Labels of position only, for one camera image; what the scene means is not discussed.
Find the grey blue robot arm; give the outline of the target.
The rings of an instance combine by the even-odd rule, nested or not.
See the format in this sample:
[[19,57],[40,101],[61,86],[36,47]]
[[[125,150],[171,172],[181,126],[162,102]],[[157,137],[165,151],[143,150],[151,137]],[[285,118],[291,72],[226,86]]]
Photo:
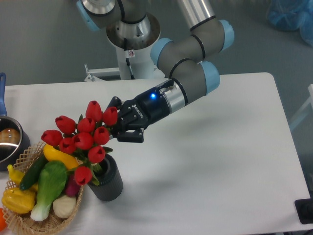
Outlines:
[[118,110],[112,138],[141,143],[149,125],[219,86],[219,72],[207,58],[230,47],[234,31],[228,21],[216,18],[209,1],[178,2],[190,29],[178,43],[160,37],[159,22],[142,0],[79,0],[76,5],[90,30],[106,29],[118,60],[118,68],[88,70],[88,76],[116,72],[122,80],[147,79],[159,69],[166,77],[134,99],[112,98],[110,105]]

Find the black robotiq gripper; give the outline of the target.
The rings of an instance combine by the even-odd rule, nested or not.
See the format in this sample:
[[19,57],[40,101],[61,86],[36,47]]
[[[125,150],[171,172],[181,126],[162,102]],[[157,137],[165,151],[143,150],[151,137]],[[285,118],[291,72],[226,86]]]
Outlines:
[[151,88],[127,101],[114,96],[106,109],[110,107],[120,110],[117,126],[121,131],[111,130],[118,142],[143,143],[143,129],[170,114],[168,102],[159,88]]

